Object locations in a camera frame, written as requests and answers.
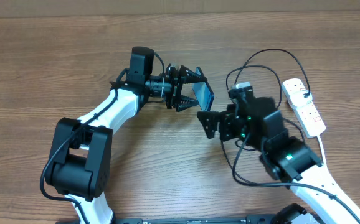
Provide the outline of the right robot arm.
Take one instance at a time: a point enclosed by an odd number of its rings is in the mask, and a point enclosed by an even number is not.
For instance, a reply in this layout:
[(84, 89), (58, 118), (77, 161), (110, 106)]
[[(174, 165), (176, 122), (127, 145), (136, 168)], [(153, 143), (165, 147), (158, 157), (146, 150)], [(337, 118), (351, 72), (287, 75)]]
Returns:
[(360, 208), (343, 192), (323, 161), (303, 141), (290, 136), (273, 98), (255, 97), (252, 87), (229, 91), (232, 103), (222, 112), (197, 114), (209, 139), (234, 138), (260, 151), (260, 161), (273, 182), (302, 199), (324, 223), (360, 223)]

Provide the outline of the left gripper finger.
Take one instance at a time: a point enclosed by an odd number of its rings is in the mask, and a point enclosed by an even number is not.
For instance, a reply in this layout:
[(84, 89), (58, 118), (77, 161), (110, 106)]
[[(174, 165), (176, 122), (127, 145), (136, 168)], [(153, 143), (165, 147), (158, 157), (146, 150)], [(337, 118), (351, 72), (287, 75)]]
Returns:
[(179, 83), (190, 84), (190, 83), (201, 83), (206, 82), (207, 78), (203, 74), (198, 74), (188, 69), (184, 65), (180, 66), (179, 69)]
[(193, 106), (198, 106), (199, 102), (191, 97), (181, 95), (179, 98), (176, 99), (175, 102), (175, 109), (177, 112), (186, 110), (188, 108), (191, 108)]

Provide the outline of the blue Galaxy smartphone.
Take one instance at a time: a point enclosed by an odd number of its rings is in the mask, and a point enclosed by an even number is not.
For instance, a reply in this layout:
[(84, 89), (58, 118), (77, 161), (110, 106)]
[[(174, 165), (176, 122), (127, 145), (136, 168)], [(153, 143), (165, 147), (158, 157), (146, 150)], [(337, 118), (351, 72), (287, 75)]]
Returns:
[(196, 74), (201, 76), (202, 81), (192, 84), (192, 90), (202, 111), (210, 111), (214, 101), (214, 92), (200, 67), (196, 67)]

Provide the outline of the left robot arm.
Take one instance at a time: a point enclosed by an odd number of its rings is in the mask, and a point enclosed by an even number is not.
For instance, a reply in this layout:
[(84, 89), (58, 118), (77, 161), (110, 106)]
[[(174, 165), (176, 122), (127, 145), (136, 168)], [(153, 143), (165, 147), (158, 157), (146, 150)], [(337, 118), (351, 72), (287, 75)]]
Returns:
[(213, 94), (201, 68), (163, 65), (153, 75), (159, 55), (147, 47), (133, 47), (130, 66), (111, 83), (108, 97), (77, 119), (62, 118), (55, 127), (49, 159), (40, 175), (42, 195), (70, 202), (76, 223), (115, 223), (105, 188), (110, 177), (113, 135), (140, 112), (150, 98), (177, 112), (194, 106), (210, 109)]

